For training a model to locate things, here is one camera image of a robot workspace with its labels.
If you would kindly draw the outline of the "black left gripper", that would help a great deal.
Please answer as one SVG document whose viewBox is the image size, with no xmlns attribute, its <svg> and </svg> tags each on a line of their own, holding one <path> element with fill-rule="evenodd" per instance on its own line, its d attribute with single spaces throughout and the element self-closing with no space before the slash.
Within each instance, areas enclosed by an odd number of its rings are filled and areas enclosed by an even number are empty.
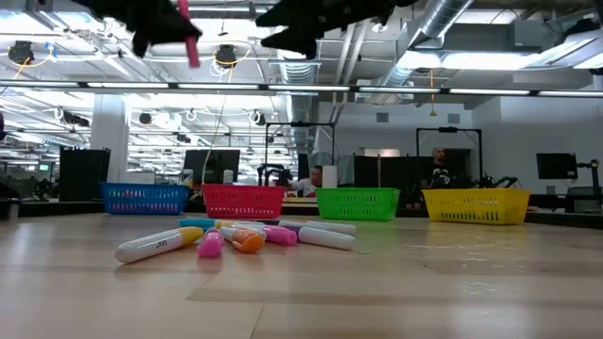
<svg viewBox="0 0 603 339">
<path fill-rule="evenodd" d="M 155 19 L 154 44 L 197 40 L 203 34 L 170 0 L 93 0 L 93 11 L 124 23 L 134 33 L 132 50 L 137 57 L 147 51 Z"/>
</svg>

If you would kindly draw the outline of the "pink highlighter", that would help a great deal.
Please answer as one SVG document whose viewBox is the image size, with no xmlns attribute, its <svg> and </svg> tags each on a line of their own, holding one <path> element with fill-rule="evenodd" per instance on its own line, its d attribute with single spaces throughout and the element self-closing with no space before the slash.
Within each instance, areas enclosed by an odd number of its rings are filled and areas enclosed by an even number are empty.
<svg viewBox="0 0 603 339">
<path fill-rule="evenodd" d="M 189 18 L 189 2 L 188 0 L 177 0 L 180 13 L 186 18 Z M 188 36 L 185 40 L 187 47 L 188 65 L 192 69 L 198 69 L 201 67 L 201 61 L 197 50 L 197 38 L 195 36 Z"/>
</svg>

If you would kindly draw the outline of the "thin marker light blue cap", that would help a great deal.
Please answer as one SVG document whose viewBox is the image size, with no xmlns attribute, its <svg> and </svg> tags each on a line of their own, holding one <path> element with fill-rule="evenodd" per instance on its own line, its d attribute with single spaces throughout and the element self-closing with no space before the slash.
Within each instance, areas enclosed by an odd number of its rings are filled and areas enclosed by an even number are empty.
<svg viewBox="0 0 603 339">
<path fill-rule="evenodd" d="M 217 220 L 212 218 L 185 218 L 177 221 L 180 228 L 195 227 L 202 229 L 204 232 L 210 229 L 217 228 Z"/>
</svg>

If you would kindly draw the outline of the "mini marker yellow cap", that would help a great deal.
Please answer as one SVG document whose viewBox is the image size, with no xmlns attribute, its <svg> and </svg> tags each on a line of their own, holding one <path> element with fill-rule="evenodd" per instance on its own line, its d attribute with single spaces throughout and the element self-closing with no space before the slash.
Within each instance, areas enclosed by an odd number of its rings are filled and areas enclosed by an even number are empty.
<svg viewBox="0 0 603 339">
<path fill-rule="evenodd" d="M 191 245 L 203 235 L 204 231 L 197 227 L 183 227 L 151 234 L 120 244 L 115 251 L 115 258 L 123 264 L 134 263 Z"/>
<path fill-rule="evenodd" d="M 241 221 L 241 220 L 217 220 L 214 224 L 216 229 L 220 228 L 262 228 L 265 224 L 262 222 L 255 221 Z"/>
</svg>

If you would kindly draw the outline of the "mini marker pink cap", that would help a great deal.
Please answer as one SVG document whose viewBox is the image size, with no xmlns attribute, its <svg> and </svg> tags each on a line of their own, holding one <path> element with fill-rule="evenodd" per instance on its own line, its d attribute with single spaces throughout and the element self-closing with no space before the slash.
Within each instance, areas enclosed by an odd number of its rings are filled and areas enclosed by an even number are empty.
<svg viewBox="0 0 603 339">
<path fill-rule="evenodd" d="M 293 246 L 298 241 L 298 234 L 296 232 L 281 226 L 250 222 L 238 222 L 236 226 L 256 231 L 269 243 Z"/>
<path fill-rule="evenodd" d="M 197 247 L 199 258 L 219 257 L 224 246 L 224 238 L 221 232 L 215 228 L 208 229 L 204 233 L 202 242 Z"/>
</svg>

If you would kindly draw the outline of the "black monitor on arm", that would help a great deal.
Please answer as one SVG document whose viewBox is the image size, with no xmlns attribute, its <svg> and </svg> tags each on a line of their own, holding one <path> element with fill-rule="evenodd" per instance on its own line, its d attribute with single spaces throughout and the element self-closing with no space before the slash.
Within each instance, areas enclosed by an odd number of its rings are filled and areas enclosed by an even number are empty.
<svg viewBox="0 0 603 339">
<path fill-rule="evenodd" d="M 573 153 L 538 153 L 536 162 L 538 178 L 541 180 L 578 178 L 578 163 Z"/>
</svg>

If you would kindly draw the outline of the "black desk monitor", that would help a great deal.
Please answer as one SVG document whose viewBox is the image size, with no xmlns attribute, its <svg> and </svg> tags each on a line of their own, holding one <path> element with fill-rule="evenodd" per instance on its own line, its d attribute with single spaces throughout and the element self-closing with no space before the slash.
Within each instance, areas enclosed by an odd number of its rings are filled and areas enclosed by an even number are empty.
<svg viewBox="0 0 603 339">
<path fill-rule="evenodd" d="M 192 170 L 193 183 L 222 184 L 226 170 L 233 173 L 237 181 L 240 150 L 187 150 L 184 170 Z"/>
</svg>

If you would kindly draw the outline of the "person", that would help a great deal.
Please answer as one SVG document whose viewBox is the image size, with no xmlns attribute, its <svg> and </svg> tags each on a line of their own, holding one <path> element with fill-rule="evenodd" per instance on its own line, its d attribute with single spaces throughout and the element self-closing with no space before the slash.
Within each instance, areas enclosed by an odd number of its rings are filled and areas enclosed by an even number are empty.
<svg viewBox="0 0 603 339">
<path fill-rule="evenodd" d="M 292 191 L 300 191 L 304 198 L 315 198 L 316 189 L 322 188 L 322 166 L 314 166 L 308 178 L 300 179 L 289 187 Z"/>
<path fill-rule="evenodd" d="M 444 148 L 432 150 L 432 160 L 424 166 L 421 185 L 423 188 L 452 188 L 458 177 L 458 170 L 450 165 Z"/>
</svg>

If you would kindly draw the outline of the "black cabinet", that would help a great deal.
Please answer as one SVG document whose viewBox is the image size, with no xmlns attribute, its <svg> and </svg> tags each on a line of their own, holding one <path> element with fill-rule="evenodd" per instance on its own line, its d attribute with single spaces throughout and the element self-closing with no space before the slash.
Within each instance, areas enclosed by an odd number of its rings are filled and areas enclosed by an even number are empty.
<svg viewBox="0 0 603 339">
<path fill-rule="evenodd" d="M 59 200 L 93 202 L 102 198 L 101 184 L 107 180 L 111 151 L 61 149 L 59 158 Z"/>
</svg>

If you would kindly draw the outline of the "blue plastic basket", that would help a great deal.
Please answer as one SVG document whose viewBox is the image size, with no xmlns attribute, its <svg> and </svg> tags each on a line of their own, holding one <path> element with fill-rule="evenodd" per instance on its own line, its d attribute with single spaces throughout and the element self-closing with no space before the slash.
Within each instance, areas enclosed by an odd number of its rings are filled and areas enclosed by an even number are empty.
<svg viewBox="0 0 603 339">
<path fill-rule="evenodd" d="M 112 215 L 180 215 L 188 200 L 189 187 L 102 183 L 105 212 Z"/>
</svg>

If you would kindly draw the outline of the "black partition panel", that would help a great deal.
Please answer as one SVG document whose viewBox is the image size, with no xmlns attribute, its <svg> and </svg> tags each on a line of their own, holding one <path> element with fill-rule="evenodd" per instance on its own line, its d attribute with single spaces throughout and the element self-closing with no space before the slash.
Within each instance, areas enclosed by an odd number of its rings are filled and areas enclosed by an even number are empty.
<svg viewBox="0 0 603 339">
<path fill-rule="evenodd" d="M 471 188 L 474 184 L 467 172 L 466 157 L 462 154 L 448 154 L 450 165 L 458 170 L 458 177 L 452 188 Z M 432 160 L 432 156 L 420 156 L 422 171 Z M 417 170 L 415 156 L 369 157 L 354 156 L 354 185 L 357 187 L 386 187 L 399 190 L 399 208 L 421 208 L 425 206 L 423 190 L 416 187 Z"/>
</svg>

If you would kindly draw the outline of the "red plastic basket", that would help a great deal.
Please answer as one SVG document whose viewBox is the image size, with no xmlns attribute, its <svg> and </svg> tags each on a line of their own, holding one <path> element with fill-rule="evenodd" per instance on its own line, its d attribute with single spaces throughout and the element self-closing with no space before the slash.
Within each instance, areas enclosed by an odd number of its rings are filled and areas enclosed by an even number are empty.
<svg viewBox="0 0 603 339">
<path fill-rule="evenodd" d="M 280 216 L 286 188 L 203 184 L 202 191 L 210 218 L 263 219 Z"/>
</svg>

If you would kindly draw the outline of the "green plastic basket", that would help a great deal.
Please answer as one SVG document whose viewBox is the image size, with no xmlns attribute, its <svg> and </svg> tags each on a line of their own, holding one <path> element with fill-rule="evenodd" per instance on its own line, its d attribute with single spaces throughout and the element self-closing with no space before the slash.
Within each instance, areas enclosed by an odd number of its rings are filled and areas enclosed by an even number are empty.
<svg viewBox="0 0 603 339">
<path fill-rule="evenodd" d="M 397 213 L 396 188 L 317 188 L 318 211 L 322 218 L 389 221 Z"/>
</svg>

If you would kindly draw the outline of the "mini marker orange cap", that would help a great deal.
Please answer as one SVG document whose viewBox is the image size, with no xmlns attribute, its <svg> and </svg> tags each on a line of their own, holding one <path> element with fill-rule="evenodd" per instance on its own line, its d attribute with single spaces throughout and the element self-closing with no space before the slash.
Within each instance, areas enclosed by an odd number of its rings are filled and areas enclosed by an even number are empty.
<svg viewBox="0 0 603 339">
<path fill-rule="evenodd" d="M 243 253 L 256 253 L 265 246 L 264 237 L 254 230 L 237 227 L 221 227 L 220 233 L 236 250 Z"/>
</svg>

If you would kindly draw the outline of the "yellow plastic basket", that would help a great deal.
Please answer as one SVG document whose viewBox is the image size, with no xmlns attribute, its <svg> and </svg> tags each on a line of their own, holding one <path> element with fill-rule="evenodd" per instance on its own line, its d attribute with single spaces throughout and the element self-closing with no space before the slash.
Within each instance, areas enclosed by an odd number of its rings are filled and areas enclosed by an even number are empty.
<svg viewBox="0 0 603 339">
<path fill-rule="evenodd" d="M 524 222 L 530 192 L 520 188 L 427 189 L 431 221 L 517 225 Z"/>
</svg>

